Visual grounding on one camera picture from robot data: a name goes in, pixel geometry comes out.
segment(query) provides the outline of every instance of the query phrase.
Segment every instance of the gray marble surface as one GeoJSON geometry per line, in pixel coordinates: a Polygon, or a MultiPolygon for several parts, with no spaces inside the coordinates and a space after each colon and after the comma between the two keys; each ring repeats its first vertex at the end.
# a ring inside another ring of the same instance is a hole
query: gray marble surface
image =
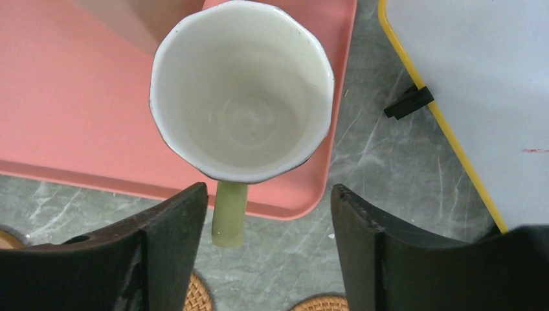
{"type": "MultiPolygon", "coordinates": [[[[418,227],[474,241],[493,221],[430,111],[400,121],[383,115],[411,83],[379,26],[377,1],[359,0],[327,190],[343,183],[418,227]]],[[[328,193],[298,220],[248,217],[240,249],[212,245],[209,214],[196,268],[218,310],[287,310],[313,294],[343,292],[328,193]]],[[[0,176],[0,224],[29,244],[60,243],[154,204],[0,176]]]]}

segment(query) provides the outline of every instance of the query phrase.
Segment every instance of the white mug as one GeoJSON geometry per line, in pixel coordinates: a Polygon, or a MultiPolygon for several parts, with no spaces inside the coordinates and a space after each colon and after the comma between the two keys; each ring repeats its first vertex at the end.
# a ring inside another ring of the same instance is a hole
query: white mug
{"type": "Polygon", "coordinates": [[[328,134],[322,45],[279,8],[232,0],[192,14],[155,54],[150,108],[166,144],[219,181],[212,240],[238,247],[249,184],[304,163],[328,134]]]}

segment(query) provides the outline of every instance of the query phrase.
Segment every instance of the pink tray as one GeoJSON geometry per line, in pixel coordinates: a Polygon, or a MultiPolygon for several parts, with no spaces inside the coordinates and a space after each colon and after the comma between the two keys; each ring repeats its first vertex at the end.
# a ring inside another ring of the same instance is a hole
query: pink tray
{"type": "MultiPolygon", "coordinates": [[[[206,0],[208,8],[224,0],[206,0]]],[[[336,76],[328,137],[301,167],[249,191],[247,213],[290,220],[321,199],[357,0],[266,0],[322,42],[336,76]]],[[[65,1],[0,10],[0,173],[165,199],[205,181],[173,153],[149,112],[152,57],[65,1]]]]}

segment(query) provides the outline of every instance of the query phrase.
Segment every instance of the yellow edge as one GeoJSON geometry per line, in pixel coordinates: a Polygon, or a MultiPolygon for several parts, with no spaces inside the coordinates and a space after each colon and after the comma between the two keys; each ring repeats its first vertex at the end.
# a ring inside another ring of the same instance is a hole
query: yellow edge
{"type": "MultiPolygon", "coordinates": [[[[389,21],[386,15],[386,5],[387,5],[387,0],[379,0],[377,14],[379,16],[379,22],[381,23],[381,27],[383,28],[383,31],[385,31],[385,34],[389,38],[389,41],[393,45],[393,48],[397,52],[398,56],[404,63],[404,67],[406,67],[406,70],[410,74],[410,77],[412,78],[412,80],[414,81],[418,89],[421,89],[422,87],[425,86],[425,83],[421,79],[420,74],[414,67],[414,64],[412,63],[412,61],[404,51],[404,48],[398,41],[393,29],[389,25],[389,21]]],[[[494,202],[492,201],[492,198],[488,194],[488,191],[486,190],[486,188],[480,181],[480,178],[476,174],[469,158],[467,158],[465,152],[463,151],[463,148],[458,142],[458,139],[454,135],[454,132],[448,125],[448,122],[446,122],[446,119],[444,119],[442,112],[440,111],[440,109],[438,108],[435,102],[431,102],[429,104],[429,109],[434,115],[436,122],[438,122],[438,125],[442,129],[442,132],[444,133],[444,135],[446,135],[446,138],[450,142],[450,146],[452,146],[452,148],[454,149],[454,152],[458,156],[458,159],[460,160],[461,164],[464,166],[465,171],[467,172],[467,175],[469,175],[469,178],[471,178],[471,181],[473,182],[473,185],[478,191],[478,194],[482,198],[482,201],[484,201],[484,203],[486,204],[486,207],[488,208],[488,211],[492,215],[494,222],[503,233],[506,233],[508,230],[507,225],[503,221],[503,218],[501,217],[501,214],[499,213],[494,202]]]]}

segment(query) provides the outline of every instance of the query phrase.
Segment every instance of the rattan coaster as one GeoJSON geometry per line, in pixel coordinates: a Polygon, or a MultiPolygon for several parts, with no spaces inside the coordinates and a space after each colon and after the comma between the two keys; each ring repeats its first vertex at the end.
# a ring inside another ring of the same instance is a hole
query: rattan coaster
{"type": "Polygon", "coordinates": [[[349,311],[349,306],[343,296],[316,295],[303,300],[289,311],[349,311]]]}
{"type": "Polygon", "coordinates": [[[25,245],[11,233],[0,230],[0,249],[23,248],[25,245]]]}
{"type": "Polygon", "coordinates": [[[185,298],[185,307],[183,311],[214,311],[214,301],[210,291],[198,276],[193,271],[190,276],[187,296],[185,298]]]}

